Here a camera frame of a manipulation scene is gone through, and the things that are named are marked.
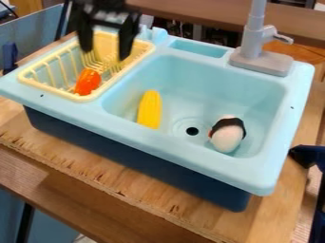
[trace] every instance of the dish drying rack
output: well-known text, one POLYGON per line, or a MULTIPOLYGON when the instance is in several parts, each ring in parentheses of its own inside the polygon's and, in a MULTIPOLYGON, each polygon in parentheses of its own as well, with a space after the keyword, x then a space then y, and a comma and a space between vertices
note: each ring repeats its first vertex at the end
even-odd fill
POLYGON ((153 50, 152 43, 134 40, 131 54, 119 62, 118 35, 97 30, 94 34, 94 48, 89 53, 84 53, 75 40, 23 69, 18 74, 18 80, 75 102, 87 102, 114 85, 127 70, 153 50), (74 87, 86 67, 96 70, 102 76, 102 82, 89 95, 80 96, 73 93, 74 87))

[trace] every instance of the sink basin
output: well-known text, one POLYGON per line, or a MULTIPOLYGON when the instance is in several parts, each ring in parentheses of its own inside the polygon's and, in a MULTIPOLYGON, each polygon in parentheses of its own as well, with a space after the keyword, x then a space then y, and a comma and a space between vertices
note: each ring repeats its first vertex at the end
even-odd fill
POLYGON ((103 107, 109 114, 134 122, 140 98, 148 89, 162 96, 159 132, 213 152, 207 134, 218 118, 233 114, 244 120, 247 136, 228 155, 234 158, 250 158, 261 150, 285 95, 285 87, 279 83, 163 55, 145 62, 112 87, 103 107))
POLYGON ((232 48, 166 34, 159 38, 154 31, 150 36, 155 50, 97 99, 76 103, 17 81, 24 68, 70 42, 1 78, 0 94, 227 186, 270 195, 295 135, 314 68, 294 62, 285 78, 257 73, 229 65, 232 48), (162 96, 158 130, 135 123, 139 100, 148 89, 162 96), (241 118, 247 130, 231 154, 216 151, 207 138, 208 129, 225 114, 241 118))

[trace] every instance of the plywood surface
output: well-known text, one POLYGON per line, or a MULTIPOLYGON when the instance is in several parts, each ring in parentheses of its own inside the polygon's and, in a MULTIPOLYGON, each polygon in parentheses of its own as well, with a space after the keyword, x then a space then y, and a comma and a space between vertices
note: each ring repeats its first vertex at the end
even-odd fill
MULTIPOLYGON (((246 23, 250 0, 127 0, 130 6, 168 19, 240 31, 246 23)), ((279 4, 267 5, 266 24, 295 38, 296 43, 325 47, 325 12, 279 4)))
MULTIPOLYGON (((315 143, 324 97, 315 82, 294 144, 315 143)), ((271 196, 232 213, 35 130, 20 104, 1 98, 0 107, 0 184, 95 240, 290 242, 307 175, 291 159, 271 196)))

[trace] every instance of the small compartment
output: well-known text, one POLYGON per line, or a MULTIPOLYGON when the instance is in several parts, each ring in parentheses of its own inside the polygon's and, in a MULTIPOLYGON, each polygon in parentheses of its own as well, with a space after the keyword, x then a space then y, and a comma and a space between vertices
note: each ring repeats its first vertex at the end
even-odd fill
POLYGON ((278 83, 164 55, 145 62, 110 88, 103 106, 108 113, 135 122, 140 99, 148 89, 162 97, 160 132, 207 149, 215 151, 207 134, 221 116, 243 119, 247 136, 229 154, 235 158, 249 158, 260 151, 285 94, 278 83))
POLYGON ((170 47, 214 58, 221 58, 227 52, 226 49, 217 46, 214 47, 200 42, 184 40, 176 40, 170 47))
POLYGON ((94 48, 89 53, 84 53, 75 40, 25 68, 18 74, 18 80, 75 102, 91 101, 115 84, 124 72, 149 54, 153 47, 149 42, 135 40, 129 57, 120 62, 117 35, 96 31, 94 48), (74 86, 86 67, 96 70, 102 76, 102 82, 91 94, 80 96, 74 94, 74 86))

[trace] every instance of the toy faucet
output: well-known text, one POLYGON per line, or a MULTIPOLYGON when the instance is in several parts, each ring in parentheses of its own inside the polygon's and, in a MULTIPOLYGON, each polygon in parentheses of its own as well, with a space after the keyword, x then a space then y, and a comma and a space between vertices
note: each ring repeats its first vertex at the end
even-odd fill
POLYGON ((275 76, 288 75, 294 59, 288 55, 263 51, 264 44, 279 40, 291 45, 294 40, 277 33, 274 26, 264 26, 267 0, 253 0, 251 12, 244 28, 241 47, 231 55, 229 63, 245 69, 275 76))

